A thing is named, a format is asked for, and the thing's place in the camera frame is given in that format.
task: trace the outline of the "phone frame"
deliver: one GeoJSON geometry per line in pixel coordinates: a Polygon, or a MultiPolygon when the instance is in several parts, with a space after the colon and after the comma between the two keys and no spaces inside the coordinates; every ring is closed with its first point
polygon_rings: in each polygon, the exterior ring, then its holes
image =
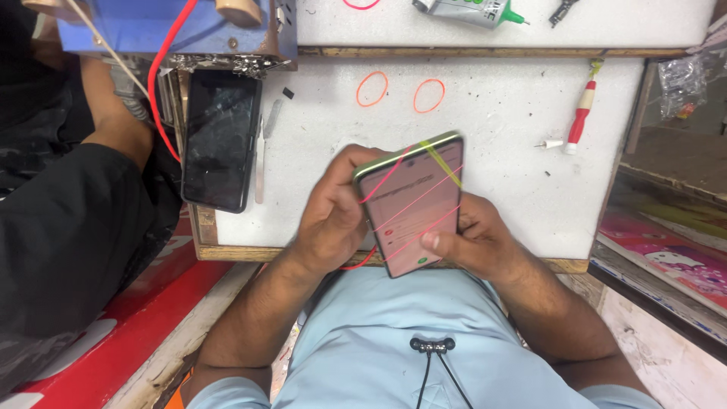
{"type": "MultiPolygon", "coordinates": [[[[457,131],[445,132],[441,135],[435,136],[434,138],[427,139],[427,142],[434,149],[439,149],[443,146],[449,145],[450,143],[457,142],[457,141],[461,141],[461,143],[462,143],[462,152],[460,154],[462,155],[462,163],[464,163],[465,162],[465,139],[457,131]]],[[[358,166],[357,168],[355,168],[353,170],[353,188],[354,188],[354,190],[356,190],[358,197],[366,197],[366,195],[364,195],[364,193],[361,191],[361,184],[359,183],[360,180],[374,171],[385,169],[385,168],[389,167],[390,165],[394,165],[399,160],[399,157],[404,153],[405,150],[406,150],[406,148],[401,149],[392,154],[382,156],[378,159],[375,159],[371,162],[362,164],[361,166],[358,166]]],[[[404,155],[402,162],[407,159],[421,156],[423,154],[428,155],[429,151],[421,144],[415,143],[413,145],[413,147],[409,150],[409,152],[406,152],[406,155],[404,155]]],[[[460,180],[462,179],[463,175],[464,175],[464,168],[462,168],[459,171],[460,180]]],[[[462,201],[462,189],[459,190],[459,197],[457,197],[457,203],[460,203],[461,201],[462,201]]],[[[366,222],[369,225],[369,228],[373,231],[374,227],[371,224],[371,216],[369,214],[369,207],[366,203],[363,203],[363,205],[364,205],[363,213],[366,215],[366,222]]],[[[457,209],[456,217],[457,217],[457,220],[459,220],[459,209],[457,209]]],[[[374,233],[374,240],[376,241],[376,246],[379,249],[379,253],[382,256],[382,259],[384,259],[385,256],[384,256],[384,253],[382,252],[381,242],[379,241],[379,237],[376,233],[374,233]]],[[[387,274],[389,274],[389,278],[397,279],[399,277],[403,277],[403,276],[406,276],[407,274],[413,273],[414,271],[423,269],[427,266],[431,266],[432,264],[437,263],[437,262],[438,261],[432,261],[431,263],[424,264],[414,270],[406,272],[397,277],[394,277],[391,275],[391,270],[389,270],[389,264],[386,261],[384,261],[383,263],[384,263],[384,267],[386,268],[387,274]]]]}
{"type": "MultiPolygon", "coordinates": [[[[232,78],[232,77],[230,77],[229,79],[224,79],[224,78],[222,78],[222,79],[205,79],[205,78],[202,78],[199,81],[208,82],[208,83],[217,82],[220,84],[220,87],[226,86],[229,88],[234,88],[234,86],[230,86],[228,84],[233,84],[236,79],[239,80],[239,77],[234,73],[230,73],[230,74],[233,75],[234,78],[232,78]]],[[[235,209],[229,209],[229,208],[224,208],[224,207],[220,207],[220,206],[214,206],[210,203],[201,203],[201,202],[197,202],[195,200],[189,200],[187,197],[185,197],[185,194],[184,194],[185,176],[186,176],[186,172],[187,172],[187,167],[186,167],[187,154],[188,154],[187,142],[189,140],[190,126],[191,126],[190,109],[192,107],[191,101],[192,101],[192,98],[194,98],[194,93],[195,93],[194,92],[195,87],[192,86],[192,82],[194,79],[195,79],[195,73],[192,73],[190,75],[190,79],[189,79],[189,94],[188,94],[189,103],[187,103],[187,112],[186,112],[187,120],[185,121],[185,134],[184,134],[184,141],[183,141],[185,149],[184,149],[184,154],[182,155],[182,163],[181,163],[182,179],[180,181],[180,196],[182,197],[182,200],[184,200],[187,203],[191,203],[192,205],[204,206],[204,207],[208,207],[211,209],[221,210],[223,212],[234,213],[234,214],[242,213],[247,208],[247,198],[248,198],[249,191],[250,191],[250,178],[252,177],[252,168],[254,165],[253,161],[255,158],[255,144],[257,143],[258,134],[261,131],[261,129],[260,129],[260,106],[262,105],[262,81],[259,79],[252,79],[255,81],[255,91],[254,91],[254,96],[252,98],[252,110],[250,113],[250,115],[251,115],[250,128],[248,130],[248,132],[250,132],[251,135],[250,135],[250,141],[248,142],[248,145],[246,147],[245,170],[242,175],[242,178],[243,178],[242,195],[240,195],[240,202],[239,202],[240,205],[235,209]]]]}

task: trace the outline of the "white foam board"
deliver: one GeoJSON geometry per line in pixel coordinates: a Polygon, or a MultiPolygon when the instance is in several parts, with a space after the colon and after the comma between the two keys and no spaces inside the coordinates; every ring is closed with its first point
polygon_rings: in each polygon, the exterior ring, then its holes
{"type": "MultiPolygon", "coordinates": [[[[372,0],[349,0],[365,6],[372,0]]],[[[343,0],[298,0],[300,45],[400,47],[690,47],[702,43],[715,0],[584,0],[551,28],[561,0],[513,0],[531,25],[494,31],[422,14],[411,0],[381,0],[368,10],[343,0]]]]}
{"type": "MultiPolygon", "coordinates": [[[[587,82],[587,60],[302,58],[298,72],[271,73],[265,80],[263,117],[276,98],[284,99],[266,143],[265,202],[255,203],[252,189],[243,213],[218,211],[219,243],[286,245],[310,190],[342,144],[394,151],[459,130],[465,136],[464,189],[490,199],[536,255],[587,258],[642,67],[641,59],[606,61],[579,153],[569,156],[534,146],[567,138],[587,82]],[[388,95],[362,108],[356,87],[377,70],[389,78],[388,95]],[[435,110],[418,114],[414,91],[429,78],[440,79],[446,94],[435,110]],[[295,92],[292,100],[281,94],[283,87],[295,92]]],[[[364,103],[383,88],[380,78],[370,81],[361,89],[364,103]]],[[[428,85],[419,94],[420,109],[440,95],[438,85],[428,85]]]]}

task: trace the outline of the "smartphone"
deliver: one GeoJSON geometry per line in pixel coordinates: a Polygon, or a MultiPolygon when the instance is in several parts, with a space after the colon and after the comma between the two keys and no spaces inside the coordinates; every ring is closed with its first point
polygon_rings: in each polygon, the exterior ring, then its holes
{"type": "Polygon", "coordinates": [[[191,75],[182,198],[225,212],[247,205],[262,82],[230,71],[191,75]]]}
{"type": "Polygon", "coordinates": [[[363,208],[391,278],[439,262],[419,243],[428,229],[457,231],[465,142],[457,132],[426,142],[440,159],[416,143],[381,186],[404,149],[353,171],[359,196],[373,192],[363,208]]]}

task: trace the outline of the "green nozzle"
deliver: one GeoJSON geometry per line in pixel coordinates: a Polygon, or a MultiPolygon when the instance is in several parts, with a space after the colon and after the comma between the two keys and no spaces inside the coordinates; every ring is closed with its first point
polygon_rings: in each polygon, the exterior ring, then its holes
{"type": "Polygon", "coordinates": [[[510,9],[510,2],[508,1],[505,3],[505,8],[502,10],[502,15],[500,15],[500,19],[497,22],[497,25],[502,24],[503,21],[512,21],[513,23],[517,24],[530,24],[525,21],[525,17],[519,15],[518,13],[512,11],[510,9]]]}

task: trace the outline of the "light blue shirt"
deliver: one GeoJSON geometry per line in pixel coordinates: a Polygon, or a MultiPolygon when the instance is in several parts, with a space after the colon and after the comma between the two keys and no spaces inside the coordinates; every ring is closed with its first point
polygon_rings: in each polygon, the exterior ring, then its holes
{"type": "MultiPolygon", "coordinates": [[[[427,358],[411,349],[413,337],[456,341],[443,357],[475,409],[661,408],[625,386],[571,389],[522,347],[491,287],[465,271],[390,279],[368,267],[345,272],[308,317],[272,405],[252,381],[225,378],[188,409],[414,409],[427,358]]],[[[421,408],[466,407],[433,355],[421,408]]]]}

